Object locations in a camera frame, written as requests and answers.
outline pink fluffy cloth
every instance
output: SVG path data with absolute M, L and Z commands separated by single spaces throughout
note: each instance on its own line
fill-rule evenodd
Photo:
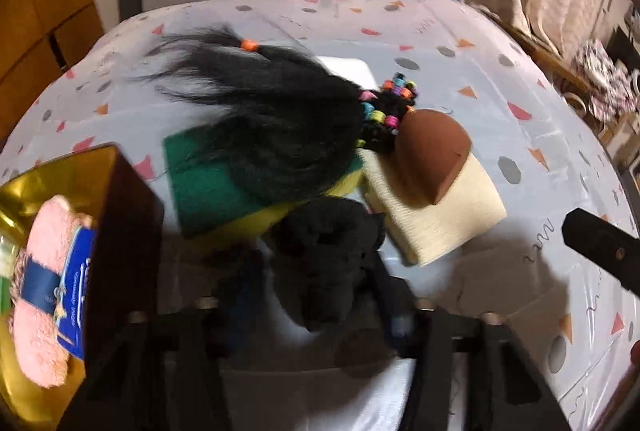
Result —
M 83 216 L 76 215 L 63 196 L 44 202 L 27 241 L 31 259 L 61 275 L 76 229 L 90 223 Z M 13 331 L 15 353 L 25 376 L 42 387 L 64 384 L 69 354 L 58 344 L 53 317 L 17 299 Z

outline gray oval spot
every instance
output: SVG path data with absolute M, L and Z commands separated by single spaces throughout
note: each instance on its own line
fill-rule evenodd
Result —
M 506 66 L 506 67 L 512 67 L 513 66 L 513 61 L 511 61 L 506 55 L 504 54 L 500 54 L 498 56 L 498 61 L 500 61 L 500 64 L 502 66 Z
M 580 151 L 580 150 L 578 150 L 578 153 L 580 153 L 580 156 L 582 157 L 582 160 L 584 160 L 584 161 L 585 161 L 585 163 L 587 164 L 587 166 L 591 167 L 591 162 L 589 162 L 589 161 L 587 160 L 587 157 L 585 157 L 585 156 L 584 156 L 584 153 L 583 153 L 582 151 Z
M 551 373 L 557 373 L 564 365 L 566 359 L 566 342 L 562 335 L 556 336 L 551 342 L 551 348 L 549 348 L 549 371 Z
M 99 94 L 100 92 L 105 91 L 107 88 L 109 88 L 111 86 L 111 80 L 109 79 L 108 81 L 102 83 L 97 90 L 95 90 L 95 93 Z
M 440 52 L 442 55 L 446 56 L 446 57 L 455 57 L 456 53 L 450 49 L 449 47 L 446 46 L 439 46 L 436 47 L 436 49 L 438 50 L 438 52 Z
M 418 63 L 412 59 L 407 59 L 406 57 L 397 57 L 396 64 L 402 68 L 406 68 L 407 70 L 420 70 L 420 65 L 418 65 Z
M 334 364 L 355 379 L 368 379 L 382 372 L 393 353 L 379 330 L 359 329 L 350 332 L 338 344 Z
M 519 184 L 522 179 L 522 173 L 518 168 L 518 165 L 508 157 L 501 156 L 498 159 L 498 167 L 502 174 L 510 184 Z

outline table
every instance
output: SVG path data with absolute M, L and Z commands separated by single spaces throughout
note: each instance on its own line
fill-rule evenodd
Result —
M 361 59 L 380 83 L 401 71 L 420 88 L 418 107 L 464 126 L 507 218 L 424 268 L 405 264 L 388 239 L 386 266 L 453 313 L 505 316 L 572 428 L 588 429 L 630 364 L 640 306 L 566 248 L 559 229 L 576 207 L 634 236 L 636 225 L 588 127 L 511 38 L 459 2 L 208 0 L 140 14 L 105 34 L 30 107 L 0 155 L 1 181 L 61 154 L 117 142 L 166 205 L 162 309 L 208 293 L 214 271 L 178 235 L 161 142 L 214 113 L 168 101 L 156 92 L 159 82 L 134 78 L 162 67 L 162 58 L 146 56 L 162 34 L 222 22 L 259 42 Z M 296 317 L 296 300 L 273 280 L 269 271 L 251 342 L 223 367 L 235 429 L 395 429 L 412 361 L 390 356 L 370 300 L 360 300 L 345 324 L 310 334 Z M 456 360 L 454 430 L 463 422 L 464 365 Z

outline cream sponge cloth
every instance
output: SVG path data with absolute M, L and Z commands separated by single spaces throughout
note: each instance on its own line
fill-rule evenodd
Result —
M 411 263 L 427 265 L 507 215 L 494 183 L 473 154 L 444 198 L 427 206 L 412 205 L 414 197 L 389 158 L 369 150 L 358 150 L 358 155 L 367 178 L 367 201 L 386 213 L 386 228 Z

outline wooden cabinet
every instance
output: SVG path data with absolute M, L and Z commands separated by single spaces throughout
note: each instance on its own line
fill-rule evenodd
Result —
M 93 0 L 0 0 L 0 150 L 44 88 L 101 35 Z

